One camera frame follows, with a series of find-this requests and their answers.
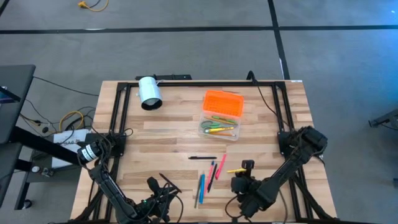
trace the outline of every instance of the blue pen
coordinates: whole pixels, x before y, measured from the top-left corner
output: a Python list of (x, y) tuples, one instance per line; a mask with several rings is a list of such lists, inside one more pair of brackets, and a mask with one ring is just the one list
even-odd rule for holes
[(203, 204), (203, 196), (205, 194), (205, 175), (201, 175), (201, 186), (200, 186), (200, 197), (199, 197), (199, 203)]

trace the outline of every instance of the floor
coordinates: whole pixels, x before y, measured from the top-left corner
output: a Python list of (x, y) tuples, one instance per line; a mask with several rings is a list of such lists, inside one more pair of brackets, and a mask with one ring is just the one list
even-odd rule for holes
[[(76, 1), (8, 2), (0, 30), (103, 29), (191, 26), (272, 26), (265, 0), (118, 0), (100, 13)], [(280, 26), (370, 26), (398, 24), (393, 0), (274, 1)], [(90, 93), (103, 80), (137, 75), (191, 74), (194, 79), (303, 80), (315, 127), (329, 138), (326, 171), (342, 220), (396, 223), (398, 141), (394, 130), (372, 129), (368, 120), (398, 105), (398, 30), (282, 30), (289, 73), (281, 71), (274, 31), (104, 34), (0, 34), (0, 65), (32, 63), (35, 76)], [(35, 107), (57, 121), (96, 98), (34, 80)], [(39, 118), (30, 105), (25, 116)], [(18, 125), (29, 129), (23, 121)], [(24, 150), (21, 157), (29, 157)], [(14, 174), (0, 209), (2, 223), (65, 222), (74, 181), (31, 185), (27, 210), (14, 211), (23, 173)]]

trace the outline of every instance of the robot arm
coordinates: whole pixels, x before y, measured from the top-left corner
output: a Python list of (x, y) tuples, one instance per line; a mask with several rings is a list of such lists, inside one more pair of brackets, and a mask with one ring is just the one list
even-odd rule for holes
[[(312, 156), (321, 154), (327, 145), (327, 138), (312, 127), (292, 132), (288, 141), (294, 150), (271, 177), (256, 180), (249, 172), (236, 174), (232, 178), (231, 188), (238, 195), (241, 214), (245, 217), (252, 217), (258, 210), (264, 211), (275, 203), (280, 186), (294, 177), (299, 167), (306, 164)], [(254, 161), (243, 161), (244, 166), (252, 168)]]
[[(149, 177), (147, 183), (154, 194), (146, 200), (142, 200), (141, 203), (135, 203), (127, 198), (112, 179), (104, 164), (104, 161), (109, 157), (110, 150), (116, 145), (117, 141), (118, 139), (110, 134), (79, 149), (78, 158), (81, 166), (88, 170), (90, 178), (98, 184), (98, 187), (108, 198), (115, 209), (116, 219), (120, 224), (157, 223), (160, 220), (165, 223), (169, 222), (170, 218), (167, 215), (169, 205), (181, 190), (165, 177), (167, 184), (160, 188), (158, 182), (153, 177)], [(99, 157), (100, 159), (96, 161), (95, 167), (91, 170), (85, 166), (86, 163)]]

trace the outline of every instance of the marker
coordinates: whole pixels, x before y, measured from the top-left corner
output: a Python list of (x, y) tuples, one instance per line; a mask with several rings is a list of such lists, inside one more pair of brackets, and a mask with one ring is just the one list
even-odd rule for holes
[(195, 205), (193, 206), (193, 208), (196, 208), (197, 207), (197, 204), (198, 204), (198, 199), (199, 199), (199, 191), (200, 191), (200, 187), (201, 187), (201, 178), (202, 178), (202, 175), (200, 176), (200, 178), (199, 178), (199, 184), (198, 184), (198, 190), (197, 190), (197, 197), (195, 198)]
[(223, 168), (224, 162), (225, 162), (226, 154), (223, 155), (223, 158), (221, 160), (220, 168), (218, 168), (217, 173), (216, 173), (216, 180), (218, 180), (218, 177), (220, 176), (221, 169)]
[(227, 173), (244, 172), (244, 171), (246, 171), (246, 169), (240, 168), (240, 169), (236, 169), (236, 170), (228, 170)]
[(203, 204), (203, 196), (205, 196), (205, 175), (201, 175), (200, 198), (199, 203)]

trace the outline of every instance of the red pen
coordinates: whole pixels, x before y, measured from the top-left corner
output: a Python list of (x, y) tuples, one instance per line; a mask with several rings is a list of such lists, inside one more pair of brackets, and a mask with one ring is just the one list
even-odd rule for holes
[(213, 168), (214, 168), (214, 161), (211, 162), (211, 167), (210, 167), (210, 171), (209, 171), (209, 176), (207, 177), (207, 181), (206, 181), (206, 190), (205, 190), (205, 195), (206, 195), (206, 191), (207, 188), (209, 187), (209, 183), (210, 183), (210, 179), (211, 179), (211, 173), (213, 173)]
[(223, 155), (223, 159), (221, 160), (220, 168), (218, 168), (217, 173), (216, 173), (216, 180), (218, 180), (218, 177), (220, 176), (221, 169), (223, 168), (224, 162), (225, 162), (226, 154)]

